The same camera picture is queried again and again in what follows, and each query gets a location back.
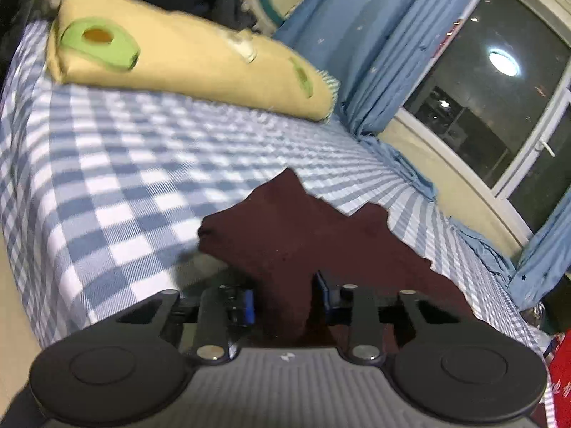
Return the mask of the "maroon garment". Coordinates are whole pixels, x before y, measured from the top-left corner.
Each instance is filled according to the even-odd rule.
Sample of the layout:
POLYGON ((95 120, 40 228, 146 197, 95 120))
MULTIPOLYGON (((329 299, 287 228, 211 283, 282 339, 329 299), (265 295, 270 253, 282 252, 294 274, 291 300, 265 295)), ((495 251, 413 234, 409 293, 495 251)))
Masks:
POLYGON ((254 281, 262 332, 282 346, 332 346, 347 336, 341 327, 308 322, 318 271, 381 297, 416 290, 461 316, 473 315, 460 289, 389 230, 385 208, 367 203, 345 215, 308 194, 291 169, 208 215, 197 234, 201 252, 254 281))

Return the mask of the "blue checkered bed sheet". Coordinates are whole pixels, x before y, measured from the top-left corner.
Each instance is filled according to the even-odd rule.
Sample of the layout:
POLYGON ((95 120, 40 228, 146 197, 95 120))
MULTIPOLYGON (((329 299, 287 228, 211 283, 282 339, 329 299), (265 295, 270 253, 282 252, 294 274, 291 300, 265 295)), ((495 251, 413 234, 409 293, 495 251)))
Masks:
POLYGON ((438 211, 435 188, 392 149, 337 123, 172 94, 54 83, 49 26, 31 24, 1 106, 1 216, 12 269, 43 345, 198 276, 201 218, 284 168, 350 212, 387 207, 395 233, 456 281, 475 313, 535 337, 493 274, 438 211))

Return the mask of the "right blue star curtain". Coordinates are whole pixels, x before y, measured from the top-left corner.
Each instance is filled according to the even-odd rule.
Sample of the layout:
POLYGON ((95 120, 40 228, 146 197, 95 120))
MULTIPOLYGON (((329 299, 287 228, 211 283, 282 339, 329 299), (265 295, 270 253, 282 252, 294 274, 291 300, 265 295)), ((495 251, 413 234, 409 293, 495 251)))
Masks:
POLYGON ((570 269, 571 189, 531 238, 508 284, 508 293, 519 311, 535 307, 570 269))

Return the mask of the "blue star curtain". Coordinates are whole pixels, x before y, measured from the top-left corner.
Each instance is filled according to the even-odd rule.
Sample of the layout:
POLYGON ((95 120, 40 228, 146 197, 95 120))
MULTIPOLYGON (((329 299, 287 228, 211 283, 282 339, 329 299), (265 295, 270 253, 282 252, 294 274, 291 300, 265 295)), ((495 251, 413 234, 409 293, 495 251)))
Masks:
POLYGON ((471 0, 303 0, 274 35, 340 81, 336 114, 383 131, 471 0))
POLYGON ((570 269, 571 189, 531 238, 508 284, 508 293, 519 311, 535 307, 570 269))

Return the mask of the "red fabric bag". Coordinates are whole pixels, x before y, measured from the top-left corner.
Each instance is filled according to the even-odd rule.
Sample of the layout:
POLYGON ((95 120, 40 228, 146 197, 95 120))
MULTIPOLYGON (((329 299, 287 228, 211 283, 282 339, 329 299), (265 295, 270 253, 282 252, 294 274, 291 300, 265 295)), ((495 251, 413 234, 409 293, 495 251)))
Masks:
POLYGON ((548 364, 555 404, 557 426, 571 424, 571 331, 556 334, 544 353, 548 364))

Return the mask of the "white framed window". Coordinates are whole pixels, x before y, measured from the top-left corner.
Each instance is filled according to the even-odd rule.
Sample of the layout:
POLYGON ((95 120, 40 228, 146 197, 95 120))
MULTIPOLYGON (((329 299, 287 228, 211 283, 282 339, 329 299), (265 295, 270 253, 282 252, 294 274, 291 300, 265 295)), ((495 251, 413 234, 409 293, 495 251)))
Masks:
POLYGON ((471 0, 398 116, 529 238, 570 183, 570 0, 471 0))

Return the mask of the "left blue star curtain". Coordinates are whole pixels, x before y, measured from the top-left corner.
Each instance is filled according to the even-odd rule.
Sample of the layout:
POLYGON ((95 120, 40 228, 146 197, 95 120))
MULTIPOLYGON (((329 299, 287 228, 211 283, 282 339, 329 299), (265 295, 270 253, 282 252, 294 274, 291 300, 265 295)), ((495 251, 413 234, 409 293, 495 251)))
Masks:
POLYGON ((336 114, 383 131, 471 0, 303 0, 274 35, 340 81, 336 114))

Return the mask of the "yellow avocado pillow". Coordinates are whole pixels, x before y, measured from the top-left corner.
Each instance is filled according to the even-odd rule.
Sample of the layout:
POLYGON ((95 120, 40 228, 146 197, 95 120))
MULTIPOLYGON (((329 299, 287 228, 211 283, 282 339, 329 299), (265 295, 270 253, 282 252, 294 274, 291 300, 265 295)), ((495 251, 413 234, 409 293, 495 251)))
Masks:
POLYGON ((61 0, 46 64, 60 83, 170 92, 319 122, 340 83, 299 53, 138 0, 61 0))

